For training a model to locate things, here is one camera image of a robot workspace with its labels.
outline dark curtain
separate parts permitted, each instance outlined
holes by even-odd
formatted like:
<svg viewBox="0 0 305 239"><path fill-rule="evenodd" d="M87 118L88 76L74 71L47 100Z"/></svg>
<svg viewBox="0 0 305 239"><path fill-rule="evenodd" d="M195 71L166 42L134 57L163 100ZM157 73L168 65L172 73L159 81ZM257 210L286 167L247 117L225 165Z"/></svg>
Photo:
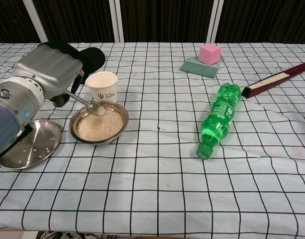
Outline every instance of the dark curtain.
<svg viewBox="0 0 305 239"><path fill-rule="evenodd" d="M0 42L40 42L22 0L0 0Z"/></svg>
<svg viewBox="0 0 305 239"><path fill-rule="evenodd" d="M120 0L128 42L205 42L213 0Z"/></svg>
<svg viewBox="0 0 305 239"><path fill-rule="evenodd" d="M108 0L33 0L48 40L114 42Z"/></svg>
<svg viewBox="0 0 305 239"><path fill-rule="evenodd" d="M225 0L215 41L305 43L305 0Z"/></svg>

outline bottle label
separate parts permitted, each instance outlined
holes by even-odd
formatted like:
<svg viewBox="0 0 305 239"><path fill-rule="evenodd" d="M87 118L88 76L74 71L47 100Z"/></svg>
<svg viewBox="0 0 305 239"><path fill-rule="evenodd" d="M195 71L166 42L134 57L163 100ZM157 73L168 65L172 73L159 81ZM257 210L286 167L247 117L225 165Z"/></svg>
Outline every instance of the bottle label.
<svg viewBox="0 0 305 239"><path fill-rule="evenodd" d="M209 115L215 115L217 117L230 121L233 118L233 112L233 108L227 102L221 101L212 104Z"/></svg>

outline checkered tablecloth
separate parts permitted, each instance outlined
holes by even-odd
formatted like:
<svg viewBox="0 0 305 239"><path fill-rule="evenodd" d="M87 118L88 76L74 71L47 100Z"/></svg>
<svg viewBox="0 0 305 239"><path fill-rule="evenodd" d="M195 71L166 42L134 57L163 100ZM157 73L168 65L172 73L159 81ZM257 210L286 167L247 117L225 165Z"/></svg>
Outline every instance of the checkered tablecloth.
<svg viewBox="0 0 305 239"><path fill-rule="evenodd" d="M305 72L242 99L211 159L196 158L200 124L220 85L241 89L305 62L305 45L222 47L215 79L179 71L199 43L72 44L106 56L129 125L96 147L68 132L82 107L46 102L36 119L62 128L40 165L0 167L0 228L202 239L305 238ZM0 44L0 82L36 44ZM92 100L86 86L79 96Z"/></svg>

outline white paper cup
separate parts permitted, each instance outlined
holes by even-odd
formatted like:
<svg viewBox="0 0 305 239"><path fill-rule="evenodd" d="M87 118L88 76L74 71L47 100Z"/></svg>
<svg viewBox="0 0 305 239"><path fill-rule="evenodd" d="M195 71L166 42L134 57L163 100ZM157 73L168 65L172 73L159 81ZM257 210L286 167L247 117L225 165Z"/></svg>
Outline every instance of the white paper cup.
<svg viewBox="0 0 305 239"><path fill-rule="evenodd" d="M86 79L94 100L117 102L117 76L108 71L102 71L92 74Z"/></svg>

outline pink sponge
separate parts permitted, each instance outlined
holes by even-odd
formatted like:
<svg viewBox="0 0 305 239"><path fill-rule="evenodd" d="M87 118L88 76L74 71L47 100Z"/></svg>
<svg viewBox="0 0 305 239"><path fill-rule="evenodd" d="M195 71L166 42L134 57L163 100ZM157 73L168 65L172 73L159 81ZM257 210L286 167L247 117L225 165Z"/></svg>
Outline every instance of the pink sponge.
<svg viewBox="0 0 305 239"><path fill-rule="evenodd" d="M220 59L221 47L209 43L200 47L199 61L212 65Z"/></svg>

